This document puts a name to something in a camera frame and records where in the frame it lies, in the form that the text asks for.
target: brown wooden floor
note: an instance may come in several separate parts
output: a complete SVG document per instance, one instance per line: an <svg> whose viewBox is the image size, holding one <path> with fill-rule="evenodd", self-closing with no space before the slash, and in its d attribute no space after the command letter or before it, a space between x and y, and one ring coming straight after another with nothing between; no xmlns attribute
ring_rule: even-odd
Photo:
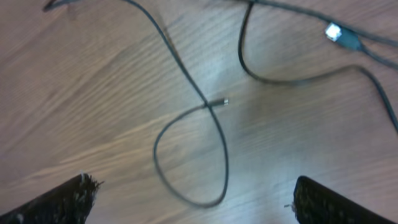
<svg viewBox="0 0 398 224"><path fill-rule="evenodd" d="M294 0L398 39L396 0ZM155 173L152 145L179 113L201 104L162 39L122 1L82 0L44 14L44 0L0 3L0 213L77 175L105 180L87 223L296 223L284 208L307 175L398 222L398 138L374 87L356 72L300 88L245 76L237 41L246 4L140 1L167 28L216 109L228 140L225 201L186 206ZM380 79L398 111L398 73L324 37L324 23L255 6L245 55L265 77L307 77L351 63ZM398 50L367 42L398 60ZM160 143L167 177L197 201L215 198L223 158L207 111Z"/></svg>

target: wooden surface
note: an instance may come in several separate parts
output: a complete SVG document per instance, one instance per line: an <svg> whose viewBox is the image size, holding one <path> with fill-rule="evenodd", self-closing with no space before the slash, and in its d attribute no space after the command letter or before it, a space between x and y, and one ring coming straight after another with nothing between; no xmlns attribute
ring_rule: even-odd
<svg viewBox="0 0 398 224"><path fill-rule="evenodd" d="M78 174L105 180L87 223L296 223L284 208L307 175L398 222L398 138L374 87L356 72L299 88L245 76L237 43L246 4L140 1L166 28L216 109L229 146L225 201L209 210L166 191L152 163L161 128L201 101L148 19L122 1L82 0L44 14L44 0L0 3L0 213ZM398 39L395 0L293 0ZM324 37L325 24L255 6L245 57L272 78L351 63L380 79L398 111L398 74ZM398 60L397 49L367 42ZM159 157L197 201L215 198L223 158L207 111L173 126Z"/></svg>

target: wood grain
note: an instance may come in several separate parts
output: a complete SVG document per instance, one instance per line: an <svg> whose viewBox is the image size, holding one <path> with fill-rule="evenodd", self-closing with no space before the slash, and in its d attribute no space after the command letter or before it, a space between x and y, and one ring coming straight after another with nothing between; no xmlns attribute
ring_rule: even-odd
<svg viewBox="0 0 398 224"><path fill-rule="evenodd" d="M285 1L398 39L395 0ZM170 34L216 109L229 146L225 201L200 210L160 183L152 146L162 127L201 102L145 15L122 1L82 0L44 14L44 0L0 3L0 213L73 177L105 180L87 223L296 223L285 204L307 175L398 222L398 139L376 90L356 72L298 88L245 76L237 44L246 4L141 1ZM398 111L398 74L328 41L312 18L255 6L245 57L265 77L294 79L358 63ZM396 49L367 42L392 60ZM223 181L207 111L159 145L172 184L197 201Z"/></svg>

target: wire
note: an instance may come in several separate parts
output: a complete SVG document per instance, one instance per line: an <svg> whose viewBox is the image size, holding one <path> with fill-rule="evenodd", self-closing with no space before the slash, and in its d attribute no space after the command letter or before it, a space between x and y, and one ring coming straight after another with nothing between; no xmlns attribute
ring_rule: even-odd
<svg viewBox="0 0 398 224"><path fill-rule="evenodd" d="M72 1L78 1L78 0L64 0L64 2L62 3L54 3L56 0L50 0L50 2L48 4L46 4L46 6L43 8L43 11L49 11L51 9L54 9L55 7L61 6L62 4L66 4L68 2L72 2ZM226 192L227 192L227 188L228 188L228 179L229 179L229 160L228 160L228 148L227 148L227 144L226 144L226 139L224 136L224 132L223 129L220 125L220 122L218 121L217 116L215 115L215 112L213 111L213 107L215 106L221 106L221 105L225 105L228 104L228 100L226 99L219 99L219 100L215 100L215 101L208 101L206 99L206 97L204 96L204 94L202 93L202 91L200 90L200 88L198 87L198 85L195 83L195 81L193 80L193 78L191 77L191 75L189 74L188 70L185 68L181 58L178 56L177 51L174 49L173 44L171 43L171 41L169 40L169 38L166 36L166 34L163 32L163 30L160 28L160 26L158 25L158 23L156 23L155 19L151 16L151 14L149 14L149 12L144 9L140 4L138 4L135 1L132 0L124 0L126 2L128 2L129 4L137 7L139 10L141 10L146 16L147 18L151 21L151 23L154 25L154 27L157 29L158 33L160 34L161 38L163 39L165 45L167 46L167 48L169 49L172 57L174 58L174 60L176 61L176 63L178 64L178 66L180 67L182 73L184 74L184 76L187 78L188 82L191 84L191 86L194 88L194 90L198 93L199 97L201 98L201 100L203 101L203 105L201 106L197 106L194 107L192 109L187 110L186 112L178 115L176 118L174 118L173 120L171 120L169 123L166 124L166 126L161 130L161 132L158 134L155 143L154 143L154 148L153 148L153 160L154 160L154 164L155 164L155 169L160 177L160 180L162 181L162 183L166 186L166 188L173 194L175 195L177 198L179 198L180 200L188 203L191 206L194 207L200 207L200 208L210 208L210 207L214 207L218 204L220 204L223 199L225 198ZM388 44L391 46L395 46L398 47L398 42L394 41L394 40L390 40L390 39L386 39L377 35L373 35L370 34L368 32L365 32L363 30L359 30L355 27L351 27L343 22L337 21L336 19L330 17L330 16L326 16L320 12L316 12L316 11L312 11L309 9L304 9L301 7L297 7L297 6L291 6L285 3L279 3L279 2L273 2L273 1L257 1L257 0L240 0L240 1L246 1L249 2L249 6L248 9L244 15L243 18L243 22L242 22L242 27L241 27L241 31L240 31L240 35L239 35L239 42L238 42L238 57L239 57L239 62L242 65L242 68L244 69L244 71L253 79L262 82L264 84L271 84L271 85L289 85L289 86L297 86L297 85L301 85L303 83L307 83L307 82L313 82L313 81L317 81L317 80L321 80L323 78L327 78L330 77L332 75L336 75L338 73L341 72L345 72L345 71L349 71L349 70L355 70L360 72L361 74L365 75L366 77L368 77L372 83L374 84L374 86L376 87L377 92L379 93L383 103L384 103L384 107L387 110L387 113L390 117L390 120L393 124L393 126L395 127L396 132L398 133L398 120L397 117L394 113L394 110L392 109L392 106L389 102L389 99L386 95L386 92L383 90L381 84L379 83L379 81L377 80L377 78L370 72L368 71L366 68L360 66L360 65L348 65L342 68L338 68L336 70L330 71L330 72L326 72L326 73L322 73L320 75L316 75L314 77L310 77L310 78L304 78L304 79L299 79L299 80L272 80L272 79L268 79L268 78L263 78L260 77L259 75L256 75L254 72L252 72L249 67L246 65L245 61L244 61L244 57L243 57L243 43L244 43L244 36L246 35L246 27L247 27L247 23L248 23L248 18L249 15L251 13L252 7L254 5L254 3L259 3L259 4L264 4L264 5L268 5L268 6L274 6L274 7L279 7L282 9L286 9L286 10L290 10L290 11L294 11L297 13L301 13L301 14L306 14L308 16L312 16L312 17L316 17L318 19L321 19L323 21L326 22L333 22L335 24L339 24L340 26L352 30L353 32L357 33L358 35L361 35L365 38L374 40L374 41L378 41L378 42L382 42L384 44ZM388 60L385 60L383 58L381 58L380 56L368 51L366 48L363 49L363 51L368 54L369 56L373 57L375 60L384 63L390 67L393 67L395 65L394 62L390 62ZM215 200L211 201L211 202L207 202L207 203L199 203L199 202L194 202L188 198L186 198L185 196L183 196L180 192L178 192L173 186L171 186L170 182L168 182L166 176L164 175L164 172L162 170L162 168L160 167L159 164L159 160L157 157L157 147L159 145L160 139L162 138L162 136L164 135L164 133L173 125L175 124L177 121L180 121L181 119L183 119L184 117L198 111L198 110L202 110L207 108L208 111L210 112L211 117L213 118L213 121L216 124L216 128L219 132L220 135L220 139L223 145L223 152L224 152L224 161L225 161L225 173L224 173L224 185L223 185L223 189L222 192L220 194L220 196L218 198L216 198Z"/></svg>
<svg viewBox="0 0 398 224"><path fill-rule="evenodd" d="M345 67L341 67L338 68L336 70L330 71L330 72L326 72L326 73L322 73L320 75L315 75L313 77L310 78L304 78L304 79L299 79L299 80L272 80L272 79L268 79L268 78L263 78L260 77L259 75L255 74L252 70L249 69L249 67L246 65L246 62L244 61L244 57L243 57L243 45L244 45L244 37L246 35L246 28L248 26L248 19L251 13L251 10L253 8L254 3L253 2L249 2L248 5L248 9L246 10L246 13L243 17L243 21L242 21L242 26L241 26L241 31L240 31L240 35L239 35L239 40L238 40L238 57L239 57L239 62L241 63L241 66L243 68L243 70L253 79L262 82L264 84L271 84L271 85L301 85L303 83L307 83L307 82L313 82L313 81L317 81L317 80L321 80L324 78L328 78L332 75L337 75L341 72L346 72L346 71L350 71L350 70L355 70L360 72L361 74L365 75L366 77L368 77L371 82L373 83L373 85L376 87L377 92L379 93L383 103L384 103L384 107L387 110L387 113L390 117L390 120L398 134L398 120L397 120L397 116L394 112L394 110L392 109L392 106L390 104L390 101L387 97L386 92L384 91L383 87L381 86L380 82L377 80L377 78L366 68L360 66L360 65L347 65Z"/></svg>

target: black object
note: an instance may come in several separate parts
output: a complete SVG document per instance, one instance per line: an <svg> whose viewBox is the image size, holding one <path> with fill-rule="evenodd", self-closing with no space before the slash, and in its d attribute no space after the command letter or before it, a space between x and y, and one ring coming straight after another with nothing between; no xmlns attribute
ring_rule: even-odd
<svg viewBox="0 0 398 224"><path fill-rule="evenodd" d="M1 215L1 224L84 224L102 183L78 175L26 204Z"/></svg>
<svg viewBox="0 0 398 224"><path fill-rule="evenodd" d="M215 112L213 111L213 107L214 106L219 106L222 102L224 101L224 99L220 99L220 100L216 100L216 101L208 101L205 97L205 95L202 93L202 91L200 90L199 86L195 83L195 81L193 80L193 78L191 77L191 75L189 74L188 70L185 68L181 58L178 56L178 53L176 51L176 49L173 47L173 44L170 41L170 38L168 38L166 36L166 34L162 31L162 29L160 28L160 26L158 25L158 23L156 23L155 19L151 16L151 14L144 9L140 4L138 4L137 2L133 1L133 0L124 0L126 2L128 2L129 4L137 7L139 10L141 10L147 17L148 19L151 21L151 23L154 25L154 27L157 29L158 33L160 34L161 38L163 39L165 45L167 46L167 48L169 49L172 57L174 58L174 60L176 61L176 63L178 64L178 66L180 67L182 73L184 74L184 76L187 78L188 82L191 84L191 86L193 87L193 89L198 93L199 97L201 98L201 100L203 101L203 105L202 106L197 106L195 108L192 108L184 113L182 113L181 115L177 116L175 119L173 119L171 122L169 122L164 128L163 130L161 130L161 132L159 133L158 137L155 140L154 143L154 164L155 164L155 169L162 181L162 183L168 188L168 190L174 194L177 198L183 200L184 202L188 203L191 206L194 207L201 207L201 208L210 208L210 207L214 207L218 204L220 204L223 199L225 198L226 195L226 191L228 188L228 179L229 179L229 161L228 161L228 148L226 145L226 139L224 136L224 132L223 129L221 128L220 122L218 121L218 118L215 114ZM345 72L348 70L354 70L354 71L358 71L361 74L367 76L372 83L374 84L374 86L376 87L377 92L379 93L384 106L388 112L388 115L390 117L390 120L392 122L392 124L394 125L397 133L398 133L398 121L396 118L396 115L394 113L394 110L392 109L392 106L388 100L388 97L386 95L386 93L384 92L381 84L378 82L377 78L366 68L360 66L360 65L348 65L346 67L342 67L342 68L337 68L336 70L330 71L330 72L326 72L323 73L321 75L316 75L314 77L311 78L306 78L306 79L301 79L301 80L271 80L271 79L267 79L267 78L263 78L260 77L259 75L256 75L254 72L252 72L248 66L245 64L244 62L244 58L243 58L243 40L244 40L244 35L245 35L245 31L246 31L246 24L248 22L248 17L249 14L251 12L251 9L253 7L253 4L259 3L259 4L263 4L263 5L268 5L268 6L272 6L272 7L278 7L281 9L286 9L286 10L290 10L290 11L294 11L300 14L306 14L308 16L312 16L312 17L316 17L320 20L323 20L325 22L332 22L335 24L338 24L340 27L349 30L352 33L355 33L358 36L361 37L365 37L368 39L371 39L373 41L376 42L380 42L383 44L388 44L394 47L398 47L398 42L394 41L394 40L390 40L387 38L383 38L380 37L378 35L374 35L374 34L370 34L366 31L357 29L355 27L349 26L341 21L337 21L336 19L330 17L330 16L326 16L320 12L317 11L313 11L313 10L309 10L309 9L304 9L301 7L297 7L297 6L292 6L290 4L286 4L286 3L281 3L281 2L274 2L274 1L258 1L258 0L238 0L238 1L246 1L249 3L249 7L246 11L246 15L243 19L243 24L242 24L242 28L241 28L241 32L240 32L240 36L239 36L239 46L238 46L238 57L239 57L239 61L242 65L242 68L244 69L244 71L252 78L254 78L257 81L263 82L264 84L271 84L271 85L288 85L288 86L300 86L303 85L304 83L310 83L310 82L314 82L323 78L327 78L330 77L332 75L336 75L338 73L341 72ZM53 9L55 6L52 5L51 3L46 5L47 9ZM361 49L363 52L365 52L368 55L373 56L373 58L377 59L379 62L386 64L387 66L390 67L394 67L393 64L394 62L390 62L386 63L386 60L379 57L375 57L375 54L370 52L370 51L365 51L365 48ZM223 189L221 191L221 194L218 198L216 198L215 200L208 202L208 203L197 203L194 201L191 201L190 199L186 198L185 196L183 196L181 193L179 193L177 190L175 190L171 184L167 181L167 179L165 178L165 175L162 172L162 169L160 168L159 162L158 162L158 158L157 158L157 145L162 137L162 135L166 132L166 130L171 127L171 125L173 125L174 123L176 123L177 121L183 119L184 117L186 117L187 115L200 110L200 109L204 109L207 108L208 111L211 114L211 117L213 118L213 121L215 122L216 128L220 134L220 139L221 142L223 144L223 152L224 152L224 161L225 161L225 175L224 175L224 185L223 185Z"/></svg>
<svg viewBox="0 0 398 224"><path fill-rule="evenodd" d="M297 179L293 210L300 224L394 224L304 176Z"/></svg>

